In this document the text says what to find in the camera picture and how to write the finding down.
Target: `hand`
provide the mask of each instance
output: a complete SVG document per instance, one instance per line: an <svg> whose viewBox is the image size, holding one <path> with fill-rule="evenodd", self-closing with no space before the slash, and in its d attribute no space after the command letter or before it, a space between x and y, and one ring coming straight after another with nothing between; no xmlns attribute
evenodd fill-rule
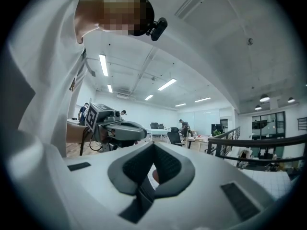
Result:
<svg viewBox="0 0 307 230"><path fill-rule="evenodd" d="M153 178L156 182L159 183L159 175L158 175L158 171L157 170L154 170L153 171Z"/></svg>

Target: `potted plant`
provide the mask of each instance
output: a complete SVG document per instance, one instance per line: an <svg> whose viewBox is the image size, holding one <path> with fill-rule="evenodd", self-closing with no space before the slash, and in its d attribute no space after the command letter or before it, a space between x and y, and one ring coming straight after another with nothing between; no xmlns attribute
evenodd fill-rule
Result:
<svg viewBox="0 0 307 230"><path fill-rule="evenodd" d="M221 132L220 132L220 131L215 130L215 131L213 131L212 136L218 136L218 135L220 135L220 134L221 134Z"/></svg>

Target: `person standing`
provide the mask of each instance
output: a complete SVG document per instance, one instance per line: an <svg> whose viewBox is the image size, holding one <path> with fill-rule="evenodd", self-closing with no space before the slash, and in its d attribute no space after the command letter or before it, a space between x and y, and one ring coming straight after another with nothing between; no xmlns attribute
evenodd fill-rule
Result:
<svg viewBox="0 0 307 230"><path fill-rule="evenodd" d="M86 112L88 109L88 103L85 103L83 107L80 108L80 111L78 113L78 119L79 119L79 125L85 126L85 117L86 117Z"/></svg>
<svg viewBox="0 0 307 230"><path fill-rule="evenodd" d="M182 119L179 120L180 123L182 123L181 133L183 135L182 140L186 140L189 124L188 122L184 122Z"/></svg>

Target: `black vent slot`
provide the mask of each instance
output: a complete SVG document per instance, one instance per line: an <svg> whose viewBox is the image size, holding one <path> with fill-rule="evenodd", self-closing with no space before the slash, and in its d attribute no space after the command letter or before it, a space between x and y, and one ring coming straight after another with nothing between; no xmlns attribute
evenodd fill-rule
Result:
<svg viewBox="0 0 307 230"><path fill-rule="evenodd" d="M222 185L221 189L224 191L229 202L242 221L245 221L260 212L260 210L256 208L256 206L246 197L235 183Z"/></svg>
<svg viewBox="0 0 307 230"><path fill-rule="evenodd" d="M84 163L68 165L67 167L69 168L70 171L76 171L76 170L84 169L89 166L91 165L88 162L84 162Z"/></svg>

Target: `wall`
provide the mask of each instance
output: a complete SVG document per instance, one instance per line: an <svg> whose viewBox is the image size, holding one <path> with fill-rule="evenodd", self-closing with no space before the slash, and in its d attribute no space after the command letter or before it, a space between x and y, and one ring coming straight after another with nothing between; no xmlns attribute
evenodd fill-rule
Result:
<svg viewBox="0 0 307 230"><path fill-rule="evenodd" d="M136 101L124 100L114 96L115 94L97 92L94 103L101 103L113 109L126 110L127 115L123 118L136 122L144 128L150 128L151 122L164 124L166 127L177 127L178 117L176 110L169 110L150 103L139 103Z"/></svg>
<svg viewBox="0 0 307 230"><path fill-rule="evenodd" d="M96 90L94 86L92 85L92 77L87 74L86 77L83 80L78 99L77 104L74 111L74 117L78 117L78 112L82 106L84 106L84 103L89 103L90 98L92 99L92 102L95 99Z"/></svg>
<svg viewBox="0 0 307 230"><path fill-rule="evenodd" d="M286 115L286 138L307 134L305 130L298 130L297 119L307 117L307 103L302 103L294 108L287 109ZM304 153L305 144L297 144L287 146L283 150L283 158L286 157L300 157Z"/></svg>
<svg viewBox="0 0 307 230"><path fill-rule="evenodd" d="M198 134L211 135L212 124L220 124L221 119L228 119L228 130L229 127L232 129L232 107L228 101L209 101L179 109L179 119L187 121L190 128L196 130Z"/></svg>
<svg viewBox="0 0 307 230"><path fill-rule="evenodd" d="M239 140L251 140L253 128L251 116L238 115L238 126L241 127Z"/></svg>

